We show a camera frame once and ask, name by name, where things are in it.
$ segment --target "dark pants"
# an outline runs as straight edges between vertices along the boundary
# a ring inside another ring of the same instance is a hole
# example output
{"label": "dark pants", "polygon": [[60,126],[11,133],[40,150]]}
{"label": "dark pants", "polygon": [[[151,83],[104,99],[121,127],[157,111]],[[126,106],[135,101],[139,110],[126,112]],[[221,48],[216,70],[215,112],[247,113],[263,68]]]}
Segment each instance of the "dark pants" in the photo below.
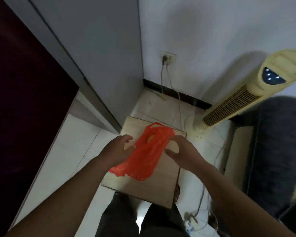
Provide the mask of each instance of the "dark pants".
{"label": "dark pants", "polygon": [[[142,222],[141,233],[150,227],[168,227],[185,233],[183,220],[175,204],[171,210],[152,204]],[[116,193],[102,214],[95,237],[134,237],[138,235],[139,228],[129,197]]]}

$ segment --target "fan grille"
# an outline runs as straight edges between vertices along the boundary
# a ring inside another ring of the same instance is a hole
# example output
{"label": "fan grille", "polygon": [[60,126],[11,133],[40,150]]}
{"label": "fan grille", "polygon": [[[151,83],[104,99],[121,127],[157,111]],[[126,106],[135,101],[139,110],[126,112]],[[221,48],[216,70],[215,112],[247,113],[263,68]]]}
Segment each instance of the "fan grille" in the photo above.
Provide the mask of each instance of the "fan grille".
{"label": "fan grille", "polygon": [[212,126],[259,98],[260,96],[252,95],[247,90],[247,86],[244,85],[227,100],[217,106],[211,113],[206,115],[203,118],[203,122],[208,126]]}

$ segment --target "electrical socket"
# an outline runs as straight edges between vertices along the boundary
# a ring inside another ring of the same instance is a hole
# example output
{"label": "electrical socket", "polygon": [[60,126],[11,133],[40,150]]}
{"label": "electrical socket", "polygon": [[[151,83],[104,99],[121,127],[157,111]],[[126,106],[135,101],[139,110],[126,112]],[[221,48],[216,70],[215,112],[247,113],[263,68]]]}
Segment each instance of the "electrical socket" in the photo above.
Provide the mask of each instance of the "electrical socket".
{"label": "electrical socket", "polygon": [[165,62],[165,64],[170,65],[171,63],[175,63],[176,61],[176,54],[167,52],[167,51],[160,51],[160,58],[162,60],[162,57],[166,55],[167,56],[167,61]]}

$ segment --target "dark red door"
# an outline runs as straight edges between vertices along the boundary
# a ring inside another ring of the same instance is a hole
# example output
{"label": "dark red door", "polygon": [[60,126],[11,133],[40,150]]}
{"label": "dark red door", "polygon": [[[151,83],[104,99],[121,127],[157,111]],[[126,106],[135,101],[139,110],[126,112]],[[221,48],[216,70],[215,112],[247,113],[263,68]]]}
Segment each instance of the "dark red door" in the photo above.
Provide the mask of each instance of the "dark red door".
{"label": "dark red door", "polygon": [[77,91],[0,0],[0,236],[11,225]]}

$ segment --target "tower fan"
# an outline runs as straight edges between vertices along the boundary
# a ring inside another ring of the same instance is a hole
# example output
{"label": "tower fan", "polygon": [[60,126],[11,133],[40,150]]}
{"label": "tower fan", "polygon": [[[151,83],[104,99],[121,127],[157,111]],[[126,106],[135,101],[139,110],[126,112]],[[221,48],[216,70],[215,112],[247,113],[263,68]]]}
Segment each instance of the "tower fan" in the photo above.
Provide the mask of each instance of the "tower fan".
{"label": "tower fan", "polygon": [[284,49],[269,55],[260,68],[252,71],[221,102],[202,115],[185,121],[185,130],[200,134],[225,119],[248,109],[285,89],[296,81],[296,49]]}

